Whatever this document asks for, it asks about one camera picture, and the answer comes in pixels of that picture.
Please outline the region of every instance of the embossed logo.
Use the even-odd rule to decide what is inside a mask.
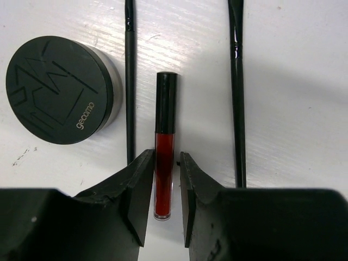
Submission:
[[[87,120],[88,116],[91,114],[92,110],[94,108],[94,103],[90,102],[87,106],[87,108],[85,109],[85,111],[83,112],[81,119],[78,120],[78,123],[76,124],[76,127],[78,129],[84,129],[83,124],[85,123],[85,121]]]

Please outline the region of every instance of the lip gloss tube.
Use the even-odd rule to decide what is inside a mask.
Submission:
[[[157,73],[154,218],[170,218],[177,74]]]

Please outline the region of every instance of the lip gloss cap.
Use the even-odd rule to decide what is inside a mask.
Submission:
[[[156,133],[175,133],[177,76],[174,72],[157,73]]]

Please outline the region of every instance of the white table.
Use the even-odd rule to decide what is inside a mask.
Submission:
[[[124,82],[121,0],[0,1],[2,187],[54,187],[75,195],[126,166],[125,106],[79,144],[48,144],[11,111],[5,72],[42,35],[77,40],[113,57]],[[234,186],[227,1],[137,0],[136,153],[154,146],[156,72],[181,75],[176,158]],[[348,197],[348,1],[246,0],[244,68],[250,187],[333,188]],[[175,167],[172,217],[149,216],[139,260],[188,260]]]

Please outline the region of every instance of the black lid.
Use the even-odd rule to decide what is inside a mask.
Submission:
[[[56,144],[73,144],[101,129],[114,100],[110,74],[99,56],[56,36],[33,39],[17,50],[6,89],[19,121]]]
[[[175,133],[177,75],[174,72],[157,73],[156,133]]]

